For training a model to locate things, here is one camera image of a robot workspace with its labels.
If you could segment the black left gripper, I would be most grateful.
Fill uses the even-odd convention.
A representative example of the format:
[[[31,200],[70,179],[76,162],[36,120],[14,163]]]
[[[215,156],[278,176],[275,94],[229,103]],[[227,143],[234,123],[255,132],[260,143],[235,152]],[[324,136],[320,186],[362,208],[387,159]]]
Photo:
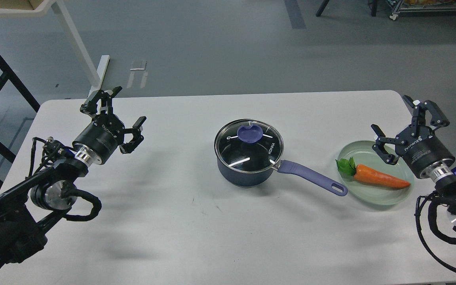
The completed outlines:
[[[130,154],[144,141],[142,131],[146,116],[139,117],[132,128],[124,128],[124,123],[114,115],[112,100],[121,90],[121,86],[112,90],[96,90],[80,106],[80,112],[88,115],[92,121],[76,137],[72,146],[76,151],[82,146],[89,148],[98,156],[95,161],[98,165],[105,164],[118,146],[122,154]],[[132,139],[123,143],[124,135],[129,134],[133,136]]]

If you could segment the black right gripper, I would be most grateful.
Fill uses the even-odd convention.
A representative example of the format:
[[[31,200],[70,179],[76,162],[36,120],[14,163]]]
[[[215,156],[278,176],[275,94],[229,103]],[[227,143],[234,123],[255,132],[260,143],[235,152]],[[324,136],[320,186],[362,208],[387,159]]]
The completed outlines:
[[[386,137],[380,126],[371,124],[375,133],[372,149],[385,164],[396,165],[398,157],[385,149],[386,144],[396,145],[395,153],[403,158],[418,179],[426,178],[425,169],[437,162],[442,161],[447,166],[452,166],[454,155],[435,135],[436,130],[450,124],[441,108],[431,100],[421,102],[406,95],[402,99],[413,109],[411,124],[396,138]]]

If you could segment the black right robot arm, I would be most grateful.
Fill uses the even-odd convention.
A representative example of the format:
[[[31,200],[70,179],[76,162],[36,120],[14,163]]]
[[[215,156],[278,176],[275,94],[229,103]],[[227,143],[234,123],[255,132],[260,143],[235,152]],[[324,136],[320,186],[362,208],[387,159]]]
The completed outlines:
[[[422,210],[429,203],[430,231],[440,240],[456,245],[456,168],[451,169],[455,157],[435,134],[450,122],[435,102],[421,102],[405,95],[402,99],[412,108],[411,123],[394,138],[386,137],[378,125],[372,124],[375,133],[372,149],[386,164],[395,165],[402,158],[416,178],[434,182],[435,189],[430,194],[417,198],[416,229],[425,250],[443,267],[456,273],[456,267],[438,258],[427,245],[420,223]]]

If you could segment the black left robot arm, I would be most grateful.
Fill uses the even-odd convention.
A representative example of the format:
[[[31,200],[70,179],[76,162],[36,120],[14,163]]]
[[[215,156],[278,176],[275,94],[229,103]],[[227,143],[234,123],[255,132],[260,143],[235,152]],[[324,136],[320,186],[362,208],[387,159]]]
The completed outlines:
[[[91,165],[102,165],[118,148],[132,153],[143,141],[145,116],[131,128],[114,113],[112,100],[121,92],[92,92],[80,107],[91,118],[90,124],[71,146],[49,137],[42,140],[43,151],[37,169],[0,194],[0,269],[5,264],[22,263],[44,249],[46,233],[60,220],[87,222],[99,215],[100,199],[75,186]]]

